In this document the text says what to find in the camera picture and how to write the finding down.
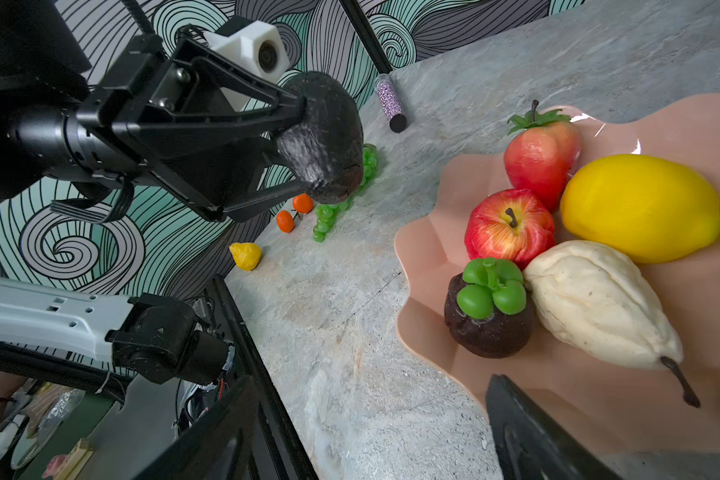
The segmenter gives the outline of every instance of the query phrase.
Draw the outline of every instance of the black metal pole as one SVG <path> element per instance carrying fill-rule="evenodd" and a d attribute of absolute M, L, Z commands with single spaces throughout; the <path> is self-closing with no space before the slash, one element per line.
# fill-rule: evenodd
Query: black metal pole
<path fill-rule="evenodd" d="M 154 33 L 155 29 L 152 28 L 152 23 L 146 17 L 144 10 L 141 8 L 137 0 L 120 0 L 125 8 L 128 9 L 128 13 L 134 19 L 141 32 L 144 34 Z"/>
<path fill-rule="evenodd" d="M 360 42 L 365 46 L 365 51 L 370 55 L 376 70 L 379 73 L 391 72 L 392 64 L 389 63 L 389 58 L 384 53 L 382 44 L 378 43 L 378 38 L 376 38 L 376 34 L 371 28 L 371 23 L 365 17 L 365 13 L 363 13 L 357 0 L 338 0 L 338 2 L 342 4 L 344 12 L 346 12 L 350 23 L 355 28 L 355 32 L 360 37 Z"/>

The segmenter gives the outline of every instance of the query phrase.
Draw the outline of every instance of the fruit bowl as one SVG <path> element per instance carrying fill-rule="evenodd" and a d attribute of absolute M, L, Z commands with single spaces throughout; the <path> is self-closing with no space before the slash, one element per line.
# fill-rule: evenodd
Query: fruit bowl
<path fill-rule="evenodd" d="M 720 94 L 675 102 L 629 124 L 607 124 L 562 108 L 582 136 L 579 167 L 612 154 L 642 153 L 688 165 L 720 194 Z M 682 370 L 701 399 L 686 405 L 669 371 L 604 363 L 552 337 L 540 323 L 519 353 L 485 359 L 451 337 L 443 320 L 448 282 L 469 262 L 464 232 L 472 209 L 511 188 L 501 155 L 460 155 L 443 168 L 429 216 L 400 229 L 394 249 L 410 285 L 398 315 L 400 340 L 447 373 L 483 407 L 493 374 L 508 375 L 585 447 L 720 452 L 720 238 L 681 260 L 640 266 L 680 334 Z M 572 240 L 555 216 L 557 242 Z"/>

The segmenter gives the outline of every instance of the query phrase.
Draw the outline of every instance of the artificial fruit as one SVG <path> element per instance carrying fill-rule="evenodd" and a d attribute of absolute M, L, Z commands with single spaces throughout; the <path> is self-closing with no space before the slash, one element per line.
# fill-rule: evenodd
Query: artificial fruit
<path fill-rule="evenodd" d="M 300 214 L 308 214 L 315 206 L 315 202 L 307 194 L 301 194 L 293 197 L 293 209 Z"/>
<path fill-rule="evenodd" d="M 720 197 L 699 173 L 647 155 L 612 155 L 576 172 L 560 204 L 563 225 L 639 264 L 669 262 L 720 236 Z"/>
<path fill-rule="evenodd" d="M 451 336 L 464 348 L 499 359 L 522 349 L 534 324 L 523 274 L 509 260 L 472 260 L 451 278 L 444 318 Z"/>
<path fill-rule="evenodd" d="M 262 257 L 262 249 L 256 244 L 238 244 L 230 245 L 232 258 L 235 260 L 237 268 L 250 272 L 259 264 Z"/>
<path fill-rule="evenodd" d="M 504 167 L 512 187 L 533 191 L 548 211 L 560 203 L 565 185 L 581 153 L 581 136 L 568 115 L 536 111 L 534 100 L 524 117 L 513 115 L 510 130 L 524 130 L 504 152 Z"/>
<path fill-rule="evenodd" d="M 280 210 L 280 213 L 275 216 L 278 228 L 283 232 L 290 234 L 296 223 L 293 221 L 293 216 L 286 210 Z"/>
<path fill-rule="evenodd" d="M 464 244 L 472 260 L 503 258 L 523 269 L 554 245 L 554 220 L 530 190 L 502 190 L 472 210 Z"/>
<path fill-rule="evenodd" d="M 626 368 L 669 368 L 685 402 L 701 405 L 678 367 L 680 338 L 628 256 L 572 240 L 538 255 L 523 274 L 539 320 L 555 338 Z"/>

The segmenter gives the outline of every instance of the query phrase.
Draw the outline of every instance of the purple glitter tube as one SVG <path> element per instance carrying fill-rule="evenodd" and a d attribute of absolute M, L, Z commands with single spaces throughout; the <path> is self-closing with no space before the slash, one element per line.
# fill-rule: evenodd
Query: purple glitter tube
<path fill-rule="evenodd" d="M 400 105 L 398 95 L 394 92 L 392 78 L 386 73 L 382 73 L 376 77 L 374 87 L 376 89 L 376 95 L 378 95 L 378 100 L 382 102 L 382 108 L 389 122 L 389 128 L 396 134 L 399 134 L 408 126 L 408 119 L 405 117 L 405 113 L 403 113 L 403 107 Z"/>

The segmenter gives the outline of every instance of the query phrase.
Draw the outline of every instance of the screw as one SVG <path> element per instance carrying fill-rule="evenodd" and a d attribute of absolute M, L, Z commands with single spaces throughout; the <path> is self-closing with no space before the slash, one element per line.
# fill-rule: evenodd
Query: screw
<path fill-rule="evenodd" d="M 176 78 L 179 80 L 179 83 L 187 84 L 192 81 L 192 74 L 190 74 L 186 68 L 177 68 Z"/>
<path fill-rule="evenodd" d="M 173 102 L 168 100 L 167 98 L 161 98 L 157 101 L 157 106 L 160 108 L 164 108 L 165 110 L 171 111 L 173 110 Z"/>

